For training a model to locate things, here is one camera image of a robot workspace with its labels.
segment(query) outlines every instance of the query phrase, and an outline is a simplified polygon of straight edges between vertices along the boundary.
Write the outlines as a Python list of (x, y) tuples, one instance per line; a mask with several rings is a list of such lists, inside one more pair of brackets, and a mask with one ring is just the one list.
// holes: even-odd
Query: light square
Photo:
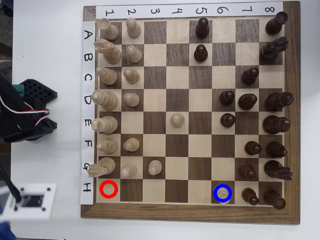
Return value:
[(235, 44), (235, 65), (259, 65), (259, 42), (237, 42)]
[(165, 157), (166, 156), (166, 135), (165, 134), (144, 134), (143, 135), (143, 156), (144, 157)]
[(145, 44), (144, 45), (144, 66), (145, 67), (167, 66), (167, 45), (166, 44)]
[(211, 203), (211, 181), (189, 180), (188, 181), (188, 203), (210, 204)]
[(211, 112), (212, 89), (189, 89), (189, 111)]
[(143, 110), (145, 112), (165, 112), (167, 95), (165, 89), (145, 89)]
[(145, 203), (164, 203), (166, 195), (166, 180), (143, 179), (142, 201)]
[(189, 135), (189, 157), (210, 158), (211, 157), (211, 135)]
[(189, 67), (188, 66), (167, 66), (166, 67), (166, 88), (167, 89), (188, 89), (189, 88)]
[(211, 180), (234, 181), (235, 159), (233, 157), (213, 157), (211, 159)]

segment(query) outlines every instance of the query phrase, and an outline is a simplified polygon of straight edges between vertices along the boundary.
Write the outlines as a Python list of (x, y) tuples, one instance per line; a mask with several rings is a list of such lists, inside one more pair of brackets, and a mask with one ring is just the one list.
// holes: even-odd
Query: chess piece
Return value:
[(239, 167), (239, 175), (246, 179), (254, 179), (257, 176), (257, 172), (253, 166), (246, 164)]
[(111, 134), (118, 128), (118, 121), (113, 116), (95, 118), (91, 122), (91, 128), (97, 133)]
[(206, 49), (206, 46), (203, 44), (199, 44), (196, 47), (193, 55), (194, 55), (195, 60), (197, 60), (198, 62), (205, 61), (208, 57), (208, 51)]
[(101, 18), (98, 21), (98, 28), (101, 30), (101, 32), (104, 33), (105, 37), (110, 41), (117, 39), (117, 37), (119, 36), (118, 28), (115, 25), (112, 25), (110, 21), (106, 18)]
[(118, 80), (116, 72), (106, 67), (97, 67), (95, 71), (100, 80), (106, 85), (113, 85)]
[(288, 41), (286, 36), (282, 36), (273, 42), (265, 44), (259, 52), (259, 57), (267, 62), (272, 62), (279, 53), (288, 48)]
[(118, 105), (118, 98), (112, 91), (95, 90), (91, 95), (95, 104), (101, 105), (104, 109), (111, 111)]
[(264, 201), (272, 205), (277, 210), (282, 210), (286, 206), (286, 201), (281, 197), (280, 193), (275, 190), (268, 190), (263, 194)]
[(118, 148), (118, 143), (114, 138), (108, 137), (106, 140), (98, 141), (96, 148), (106, 154), (113, 154)]
[(286, 117), (275, 115), (267, 116), (262, 123), (263, 129), (268, 134), (285, 133), (290, 129), (291, 122)]
[(149, 168), (148, 168), (148, 172), (150, 175), (152, 176), (157, 175), (161, 172), (161, 170), (162, 170), (162, 164), (160, 161), (153, 160), (152, 162), (150, 162)]
[(252, 67), (252, 68), (244, 71), (241, 79), (244, 84), (252, 85), (256, 81), (258, 76), (259, 76), (259, 69), (256, 67)]
[(293, 172), (290, 171), (290, 167), (282, 166), (280, 162), (275, 160), (267, 161), (264, 165), (264, 172), (271, 178), (292, 180), (291, 176)]
[(272, 141), (266, 146), (266, 154), (272, 158), (283, 158), (288, 154), (288, 149), (277, 141)]
[(290, 92), (272, 93), (264, 102), (265, 108), (270, 112), (276, 112), (281, 108), (289, 106), (294, 101)]
[(140, 143), (136, 138), (129, 138), (124, 144), (123, 148), (129, 152), (135, 152), (139, 149)]
[(238, 105), (243, 110), (252, 109), (257, 102), (257, 96), (253, 93), (243, 94), (238, 101)]
[(95, 51), (103, 54), (108, 63), (116, 64), (121, 60), (121, 52), (113, 43), (100, 38), (94, 42), (94, 46)]
[(247, 203), (249, 203), (252, 206), (256, 206), (259, 204), (259, 198), (257, 197), (256, 192), (251, 188), (245, 188), (242, 190), (242, 198)]
[(130, 84), (135, 84), (140, 79), (139, 73), (134, 69), (123, 70), (123, 75)]
[(129, 61), (134, 64), (137, 64), (142, 59), (141, 51), (137, 49), (135, 46), (127, 46), (125, 49), (125, 53), (127, 54)]
[(171, 116), (171, 124), (175, 128), (181, 127), (184, 123), (185, 123), (185, 117), (181, 113), (176, 112)]
[(133, 178), (137, 173), (137, 166), (131, 163), (125, 164), (120, 170), (122, 179)]
[(112, 173), (115, 168), (115, 160), (111, 157), (104, 157), (98, 163), (89, 165), (87, 173), (89, 174), (89, 178), (96, 178)]
[(231, 90), (224, 91), (220, 94), (220, 102), (225, 105), (229, 106), (235, 99), (235, 94)]
[(135, 93), (126, 93), (123, 95), (123, 101), (130, 107), (136, 107), (140, 102), (140, 98)]
[(141, 34), (141, 28), (137, 21), (130, 17), (126, 20), (125, 25), (127, 27), (127, 31), (130, 37), (136, 39)]
[(236, 117), (233, 116), (231, 113), (225, 113), (221, 116), (221, 124), (226, 128), (230, 128), (236, 122)]
[(255, 141), (248, 141), (245, 144), (244, 149), (245, 149), (245, 152), (250, 155), (259, 154), (262, 151), (261, 145)]
[(209, 34), (209, 21), (205, 17), (199, 19), (197, 26), (195, 27), (195, 34), (198, 38), (204, 39)]
[(268, 21), (265, 26), (265, 31), (267, 34), (275, 35), (279, 33), (284, 25), (288, 21), (288, 14), (284, 11), (278, 12), (273, 19)]

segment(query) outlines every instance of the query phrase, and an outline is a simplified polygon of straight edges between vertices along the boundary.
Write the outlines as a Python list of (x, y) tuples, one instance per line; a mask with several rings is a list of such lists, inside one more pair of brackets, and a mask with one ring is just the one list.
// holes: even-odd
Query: white pawn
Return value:
[(123, 70), (123, 75), (130, 84), (135, 84), (140, 79), (139, 73), (134, 69)]
[(140, 142), (136, 138), (129, 138), (124, 144), (123, 148), (129, 152), (135, 152), (139, 149)]
[(118, 121), (113, 116), (95, 118), (91, 122), (91, 128), (97, 133), (111, 134), (118, 128)]
[(100, 80), (106, 85), (113, 85), (118, 80), (118, 74), (106, 67), (97, 67), (95, 71), (100, 77)]
[(161, 172), (161, 170), (162, 170), (162, 164), (160, 161), (153, 160), (152, 162), (150, 162), (149, 168), (148, 168), (148, 172), (150, 175), (152, 176), (157, 175)]
[(135, 46), (127, 46), (125, 53), (127, 54), (129, 61), (134, 64), (140, 62), (142, 59), (141, 51), (137, 49)]
[(172, 115), (171, 123), (175, 128), (179, 128), (185, 123), (185, 117), (181, 113), (177, 112)]
[(118, 148), (118, 143), (114, 138), (108, 137), (106, 140), (99, 141), (96, 148), (106, 154), (113, 154)]
[(98, 21), (98, 28), (101, 30), (101, 32), (104, 33), (105, 37), (113, 41), (119, 36), (119, 30), (115, 25), (112, 25), (110, 21), (106, 18), (101, 18)]
[(95, 90), (91, 95), (95, 104), (101, 105), (104, 109), (111, 111), (118, 105), (118, 98), (112, 91)]
[(125, 103), (130, 107), (136, 107), (140, 102), (140, 98), (135, 93), (126, 93), (123, 95), (123, 101), (125, 101)]
[(134, 18), (128, 18), (125, 22), (125, 25), (130, 37), (134, 39), (139, 37), (139, 35), (141, 34), (141, 28)]

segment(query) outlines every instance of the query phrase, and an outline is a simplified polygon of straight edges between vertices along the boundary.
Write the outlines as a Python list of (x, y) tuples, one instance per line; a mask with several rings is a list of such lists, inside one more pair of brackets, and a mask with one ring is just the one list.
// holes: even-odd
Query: white chess piece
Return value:
[(97, 133), (111, 134), (118, 128), (118, 121), (113, 116), (96, 118), (91, 122), (91, 128)]
[(149, 168), (148, 168), (148, 172), (150, 175), (152, 176), (157, 175), (161, 172), (161, 170), (162, 170), (162, 164), (160, 161), (153, 160), (152, 162), (150, 162)]

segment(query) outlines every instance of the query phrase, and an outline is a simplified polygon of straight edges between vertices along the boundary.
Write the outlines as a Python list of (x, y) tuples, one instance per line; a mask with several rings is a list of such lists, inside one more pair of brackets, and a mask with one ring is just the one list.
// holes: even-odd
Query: dark square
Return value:
[(113, 134), (121, 133), (121, 112), (120, 111), (100, 111), (99, 118), (103, 118), (106, 116), (114, 117), (118, 122), (118, 128), (113, 132)]
[(236, 89), (258, 89), (259, 88), (259, 76), (251, 85), (244, 84), (244, 82), (242, 81), (242, 75), (244, 74), (244, 72), (251, 68), (259, 69), (259, 66), (235, 66), (235, 88)]
[(235, 66), (236, 65), (236, 43), (213, 43), (212, 46), (213, 66)]
[[(162, 170), (157, 175), (149, 174), (149, 164), (153, 160), (158, 160), (162, 164)], [(143, 157), (143, 179), (166, 179), (166, 158), (162, 156), (144, 156)]]
[(189, 112), (189, 134), (212, 134), (212, 113), (206, 111)]
[[(124, 143), (131, 138), (135, 138), (139, 141), (140, 146), (137, 151), (127, 151), (124, 149)], [(142, 157), (144, 153), (144, 137), (143, 134), (121, 134), (121, 145), (118, 146), (121, 148), (121, 156), (126, 157)]]
[(212, 89), (212, 66), (190, 66), (189, 88)]
[(259, 42), (259, 19), (235, 20), (235, 42)]
[[(265, 44), (268, 44), (268, 42), (259, 43), (259, 51)], [(280, 52), (273, 61), (265, 60), (259, 57), (259, 65), (282, 65), (283, 64), (282, 55), (283, 55), (283, 52)]]
[(144, 89), (166, 89), (166, 75), (165, 66), (145, 66)]
[(145, 21), (144, 22), (144, 44), (166, 44), (167, 22)]
[(211, 158), (189, 157), (189, 180), (211, 180)]
[(214, 197), (215, 187), (219, 184), (226, 184), (231, 188), (232, 196), (230, 201), (227, 204), (235, 204), (235, 182), (234, 181), (211, 181), (211, 203), (212, 204), (220, 204)]
[(167, 89), (166, 111), (189, 111), (189, 89)]
[(208, 26), (209, 26), (209, 33), (208, 36), (206, 36), (203, 39), (200, 39), (199, 37), (197, 37), (196, 35), (196, 27), (198, 25), (198, 20), (197, 21), (190, 21), (190, 28), (189, 28), (189, 32), (190, 32), (190, 43), (191, 44), (203, 44), (203, 43), (212, 43), (212, 21), (209, 20), (208, 21)]
[[(265, 107), (265, 102), (271, 94), (282, 93), (281, 88), (260, 88), (259, 89), (259, 111), (260, 112), (269, 112)], [(282, 112), (283, 109), (280, 107), (277, 112)]]
[(236, 110), (236, 100), (230, 105), (225, 106), (220, 102), (220, 95), (224, 91), (231, 90), (236, 95), (236, 90), (231, 88), (225, 89), (212, 89), (212, 111), (213, 112), (234, 112)]
[(167, 66), (189, 66), (189, 44), (174, 43), (166, 45)]
[(188, 157), (189, 137), (182, 134), (165, 135), (165, 156), (166, 157)]
[(269, 190), (277, 191), (282, 196), (281, 181), (260, 181), (259, 182), (259, 205), (268, 205), (264, 200), (264, 193)]
[[(140, 98), (139, 104), (137, 106), (129, 106), (124, 101), (125, 94), (137, 94)], [(143, 89), (122, 89), (121, 91), (121, 110), (123, 112), (143, 112), (144, 111), (144, 90)]]
[(165, 180), (165, 202), (187, 203), (188, 180)]
[(120, 180), (120, 201), (121, 202), (142, 202), (142, 179), (121, 179)]
[(259, 158), (270, 158), (270, 156), (267, 155), (266, 148), (271, 142), (278, 142), (282, 144), (282, 135), (259, 135), (259, 144), (262, 147)]
[(136, 49), (140, 50), (142, 53), (142, 59), (140, 62), (133, 63), (130, 62), (128, 56), (126, 54), (126, 48), (130, 45), (122, 45), (122, 67), (143, 67), (144, 66), (144, 52), (145, 52), (145, 45), (143, 44), (132, 44)]
[(143, 113), (144, 134), (166, 134), (166, 112), (145, 111)]
[(211, 144), (213, 158), (235, 157), (235, 135), (212, 135)]
[[(243, 165), (251, 165), (256, 172), (255, 178), (246, 178), (240, 175), (239, 168)], [(259, 181), (259, 159), (258, 158), (236, 158), (234, 177), (236, 181)]]
[(259, 134), (259, 112), (237, 111), (235, 113), (236, 135), (258, 135)]

